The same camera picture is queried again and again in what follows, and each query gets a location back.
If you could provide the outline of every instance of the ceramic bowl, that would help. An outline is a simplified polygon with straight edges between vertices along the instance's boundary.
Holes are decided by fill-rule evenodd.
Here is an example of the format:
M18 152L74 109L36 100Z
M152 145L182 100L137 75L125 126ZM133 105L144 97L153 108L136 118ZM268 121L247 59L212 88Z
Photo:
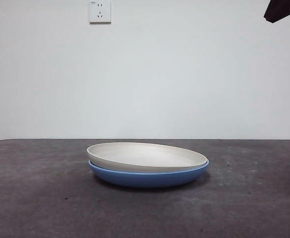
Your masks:
M207 158L195 151L158 144L114 142L87 149L90 161L101 168L136 173L175 172L204 166Z
M127 187L156 188L185 184L197 179L206 171L209 161L199 168L165 173L133 173L107 170L89 161L93 172L102 180Z

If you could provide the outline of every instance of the plate rim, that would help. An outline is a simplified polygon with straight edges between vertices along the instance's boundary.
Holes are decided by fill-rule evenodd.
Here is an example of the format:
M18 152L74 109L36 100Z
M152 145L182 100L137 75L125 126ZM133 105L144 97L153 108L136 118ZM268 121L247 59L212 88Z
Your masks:
M126 163L122 163L122 162L117 162L117 161L112 161L112 160L108 160L108 159L104 159L102 157L99 157L99 156L96 156L95 154L89 152L89 149L91 147L94 147L94 146L98 146L98 145L106 145L106 144L143 144L143 145L158 145L158 146L163 146L163 147L171 147L171 148L176 148L176 149L180 149L180 150L186 150L186 151L189 151L191 153L196 153L200 156L202 156L205 161L201 164L198 164L198 165L194 165L194 166L181 166L181 167L175 167L175 166L145 166L145 165L135 165L135 164L126 164ZM185 168L195 168L195 169L198 169L198 168L201 168L203 167L204 165L206 165L207 161L208 161L208 158L201 154L201 153L198 153L196 151L193 151L193 150L189 150L189 149L185 149L185 148L181 148L181 147L176 147L176 146L170 146L170 145L162 145L162 144L154 144L154 143L142 143L142 142L106 142L106 143L98 143L98 144L94 144L94 145L90 145L87 149L86 149L87 153L92 156L92 157L96 157L98 158L99 160L104 160L104 161L107 161L107 162L111 162L111 163L117 163L117 164L121 164L121 165L125 165L125 166L133 166L133 167L143 167L143 168L179 168L179 169L185 169Z
M182 171L171 171L171 172L157 172L157 173L141 173L141 172L126 172L126 171L117 171L117 170L109 170L105 168L101 168L93 164L90 160L88 160L89 165L92 168L104 171L104 172L110 172L110 173L115 173L115 174L125 174L125 175L172 175L172 174L181 174L181 173L188 173L196 170L201 170L203 168L206 168L209 165L209 160L207 159L207 162L198 168L193 168L190 170L182 170Z

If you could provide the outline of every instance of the dark gray surface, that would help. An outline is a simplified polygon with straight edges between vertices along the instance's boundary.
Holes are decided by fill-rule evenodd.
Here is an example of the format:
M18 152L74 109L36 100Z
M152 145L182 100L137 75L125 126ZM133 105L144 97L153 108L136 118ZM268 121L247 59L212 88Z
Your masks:
M109 141L179 146L210 166L183 186L123 188L87 164ZM290 141L0 141L0 238L58 237L290 238Z

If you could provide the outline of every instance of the white wall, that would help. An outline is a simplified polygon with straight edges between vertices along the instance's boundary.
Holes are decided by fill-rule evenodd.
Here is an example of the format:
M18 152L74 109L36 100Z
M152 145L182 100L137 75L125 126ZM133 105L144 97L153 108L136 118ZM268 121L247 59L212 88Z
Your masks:
M290 16L269 0L0 0L0 139L290 139Z

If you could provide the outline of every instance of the stacked plates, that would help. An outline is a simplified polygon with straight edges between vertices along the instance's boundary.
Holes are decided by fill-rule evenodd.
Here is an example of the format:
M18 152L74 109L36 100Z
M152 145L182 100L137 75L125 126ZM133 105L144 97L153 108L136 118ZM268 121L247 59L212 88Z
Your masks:
M128 187L169 187L191 182L209 161L182 148L131 142L88 147L89 165L102 180Z

